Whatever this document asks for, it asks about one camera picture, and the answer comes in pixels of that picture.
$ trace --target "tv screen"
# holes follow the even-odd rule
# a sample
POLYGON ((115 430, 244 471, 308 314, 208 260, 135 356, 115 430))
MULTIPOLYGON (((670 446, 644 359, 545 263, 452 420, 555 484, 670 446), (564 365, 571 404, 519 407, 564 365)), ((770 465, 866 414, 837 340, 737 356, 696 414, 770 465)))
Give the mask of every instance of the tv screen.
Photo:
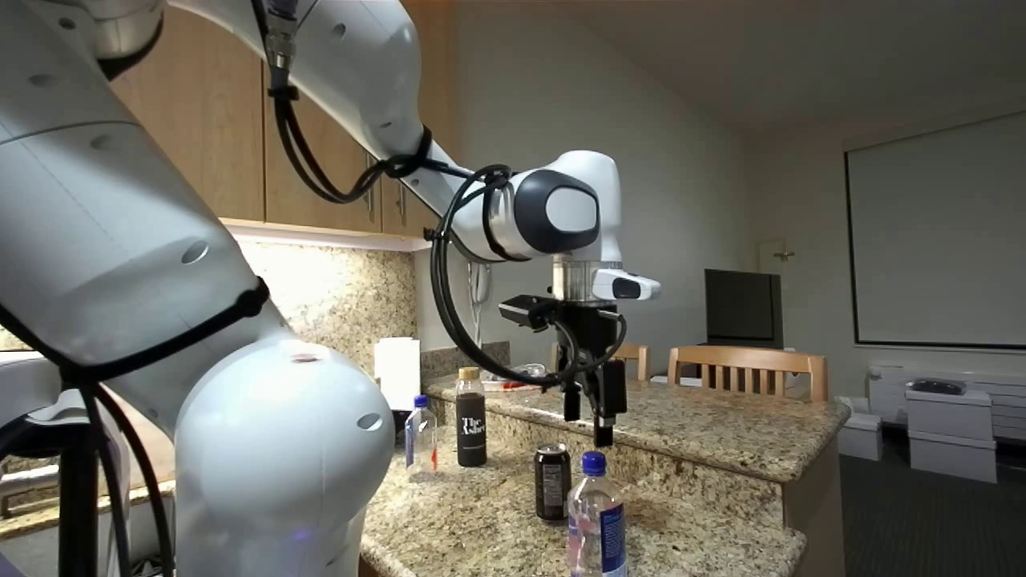
POLYGON ((779 349, 779 276, 705 269, 705 337, 709 343, 779 349))

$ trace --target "plastic bottle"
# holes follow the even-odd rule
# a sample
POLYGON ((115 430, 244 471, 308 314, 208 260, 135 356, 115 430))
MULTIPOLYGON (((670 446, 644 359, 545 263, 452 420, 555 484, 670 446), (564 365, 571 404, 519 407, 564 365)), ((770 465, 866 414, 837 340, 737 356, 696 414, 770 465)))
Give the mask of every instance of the plastic bottle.
POLYGON ((439 430, 439 420, 426 407, 426 394, 417 394, 414 410, 404 423, 404 455, 407 455, 410 474, 439 471, 436 430, 439 430))
POLYGON ((455 455, 462 468, 487 462, 484 385, 478 365, 455 375, 455 455))
POLYGON ((606 478, 606 455, 584 452, 584 481, 568 497, 568 564, 574 577, 622 577, 625 564, 625 513, 606 478))

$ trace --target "cabinet door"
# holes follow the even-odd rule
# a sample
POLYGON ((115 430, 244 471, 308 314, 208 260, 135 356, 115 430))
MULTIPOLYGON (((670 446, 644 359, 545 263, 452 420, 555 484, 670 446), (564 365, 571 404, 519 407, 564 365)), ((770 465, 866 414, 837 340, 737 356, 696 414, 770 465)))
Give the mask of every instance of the cabinet door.
MULTIPOLYGON (((452 0, 404 0, 420 38, 420 119, 433 138, 458 160, 458 109, 455 109, 455 3, 452 0)), ((420 237, 436 228, 436 215, 394 180, 382 180, 378 221, 388 234, 420 237)))
POLYGON ((112 87, 215 215, 263 218, 260 58, 240 38, 167 10, 157 48, 112 87))
MULTIPOLYGON (((314 151, 321 170, 337 189, 353 189, 356 176, 372 163, 369 154, 311 99, 295 99, 298 128, 314 151)), ((375 189, 349 205, 333 205, 301 183, 289 163, 273 106, 266 106, 266 221, 378 231, 375 189)))

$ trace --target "wooden chair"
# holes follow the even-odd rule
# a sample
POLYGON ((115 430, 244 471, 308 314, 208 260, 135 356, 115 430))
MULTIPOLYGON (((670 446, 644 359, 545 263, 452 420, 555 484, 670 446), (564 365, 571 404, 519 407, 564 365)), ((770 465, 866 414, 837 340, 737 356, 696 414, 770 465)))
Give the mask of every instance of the wooden chair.
POLYGON ((622 343, 612 359, 635 362, 635 369, 638 369, 635 378, 638 378, 638 381, 648 381, 648 346, 641 346, 641 343, 622 343))
POLYGON ((808 401, 827 401, 824 356, 744 346, 673 346, 667 381, 680 381, 680 369, 699 369, 705 388, 741 394, 786 394, 792 375, 808 381, 808 401))

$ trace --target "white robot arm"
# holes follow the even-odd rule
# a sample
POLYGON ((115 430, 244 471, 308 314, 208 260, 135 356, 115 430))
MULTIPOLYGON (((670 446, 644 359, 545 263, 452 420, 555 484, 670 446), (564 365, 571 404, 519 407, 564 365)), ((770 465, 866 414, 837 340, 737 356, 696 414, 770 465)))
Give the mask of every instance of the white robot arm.
MULTIPOLYGON (((263 51, 253 3, 180 6, 263 51)), ((180 574, 353 574, 362 506, 391 458, 388 404, 353 362, 301 343, 260 305, 231 234, 109 93, 103 71, 144 54, 160 10, 164 0, 3 3, 0 324, 71 385, 99 375, 173 433, 180 574)), ((269 58, 289 61, 289 77, 362 147, 417 154, 420 54, 398 0, 257 0, 257 13, 289 35, 269 42, 269 58)), ((436 170, 455 163, 433 141, 426 160, 404 183, 442 215, 462 176, 436 170)), ((503 192, 452 215, 484 260, 558 253, 600 263, 587 298, 657 292, 619 269, 616 228, 616 163, 584 151, 513 173, 503 192)))

